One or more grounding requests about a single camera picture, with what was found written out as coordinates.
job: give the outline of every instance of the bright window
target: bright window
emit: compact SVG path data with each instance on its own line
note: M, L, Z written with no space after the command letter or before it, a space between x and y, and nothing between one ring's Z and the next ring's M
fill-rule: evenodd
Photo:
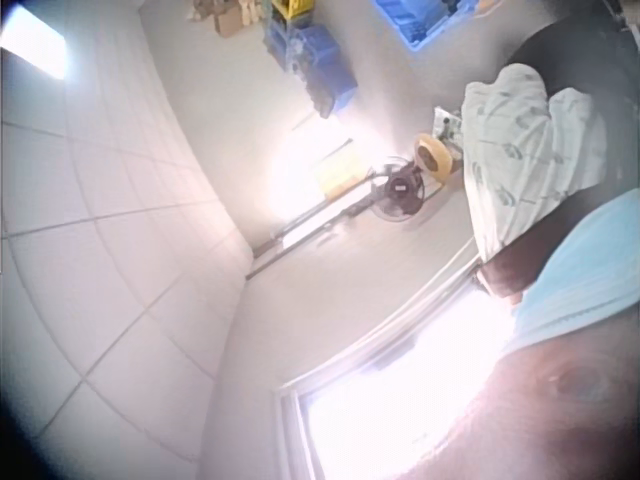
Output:
M64 78L64 37L24 7L14 7L7 16L0 45L49 75Z
M382 480L436 446L480 391L512 321L472 291L440 315L393 363L355 375L308 407L326 480Z

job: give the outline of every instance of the white wall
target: white wall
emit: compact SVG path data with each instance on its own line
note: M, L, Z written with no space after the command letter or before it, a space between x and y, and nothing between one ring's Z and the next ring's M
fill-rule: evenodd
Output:
M463 192L445 192L406 224L364 213L247 283L210 407L201 480L280 478L272 392L379 325L471 237Z
M190 0L140 9L158 73L211 184L256 247L281 224L269 205L281 142L313 111L303 83L267 53L261 26L224 39L211 19L186 20Z
M194 478L250 249L135 8L26 6L65 36L69 68L2 54L3 399L67 478Z

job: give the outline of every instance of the sunlight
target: sunlight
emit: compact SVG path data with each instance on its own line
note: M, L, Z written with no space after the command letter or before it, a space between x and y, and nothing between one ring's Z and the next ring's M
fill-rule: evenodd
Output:
M18 5L9 13L0 45L49 75L64 78L64 37L24 7Z
M480 391L513 328L482 292L449 308L386 368L330 389L309 410L327 480L382 480L442 440Z
M289 134L272 172L270 205L276 215L289 221L325 199L313 166L348 138L335 117L314 116Z

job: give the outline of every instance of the box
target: box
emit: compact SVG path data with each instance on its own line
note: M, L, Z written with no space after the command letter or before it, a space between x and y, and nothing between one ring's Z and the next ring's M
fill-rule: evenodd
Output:
M217 4L213 8L213 23L222 38L238 33L242 25L242 9L237 2Z

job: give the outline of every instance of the person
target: person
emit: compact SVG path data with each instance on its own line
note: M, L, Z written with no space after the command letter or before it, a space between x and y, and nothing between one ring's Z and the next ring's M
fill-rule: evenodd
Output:
M614 32L597 10L568 18L494 84L467 89L465 186L483 260L581 192L606 195L516 292L513 336L483 390L402 480L640 478L640 62Z

